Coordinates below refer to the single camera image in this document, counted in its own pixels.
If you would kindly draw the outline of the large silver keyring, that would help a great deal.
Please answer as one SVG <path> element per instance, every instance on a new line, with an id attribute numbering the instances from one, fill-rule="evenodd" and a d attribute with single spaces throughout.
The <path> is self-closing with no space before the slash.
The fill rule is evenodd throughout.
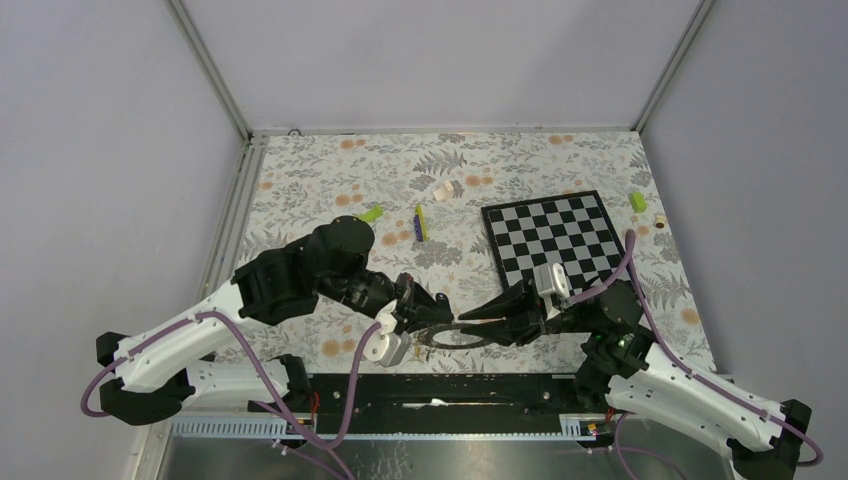
<path id="1" fill-rule="evenodd" d="M 460 324 L 444 324 L 424 328 L 413 335 L 411 355 L 418 362 L 435 362 L 480 350 L 491 340 L 462 332 Z"/>

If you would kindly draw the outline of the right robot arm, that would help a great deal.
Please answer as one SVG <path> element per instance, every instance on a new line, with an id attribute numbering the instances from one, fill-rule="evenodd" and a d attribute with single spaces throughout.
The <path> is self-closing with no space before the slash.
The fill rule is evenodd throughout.
<path id="1" fill-rule="evenodd" d="M 687 366 L 642 325 L 645 312 L 629 283 L 616 280 L 580 300 L 524 280 L 460 314 L 462 333 L 502 346 L 543 335 L 584 333 L 585 360 L 572 380 L 583 410 L 612 408 L 676 430 L 731 460 L 745 479 L 791 479 L 801 466 L 810 408 L 753 395 L 698 366 Z"/>

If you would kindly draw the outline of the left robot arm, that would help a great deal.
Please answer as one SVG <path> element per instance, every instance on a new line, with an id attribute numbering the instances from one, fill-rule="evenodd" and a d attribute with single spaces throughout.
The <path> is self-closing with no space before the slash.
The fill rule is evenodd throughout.
<path id="1" fill-rule="evenodd" d="M 86 388 L 99 417 L 139 426 L 183 408 L 242 407 L 276 401 L 296 411 L 314 400 L 301 359 L 283 355 L 255 366 L 214 362 L 212 354 L 248 332 L 313 313 L 329 299 L 375 321 L 362 357 L 399 363 L 412 332 L 444 325 L 447 297 L 411 275 L 396 279 L 367 267 L 375 235 L 364 221 L 341 216 L 239 267 L 215 291 L 162 325 L 135 336 L 107 332 L 96 341 L 102 370 Z"/>

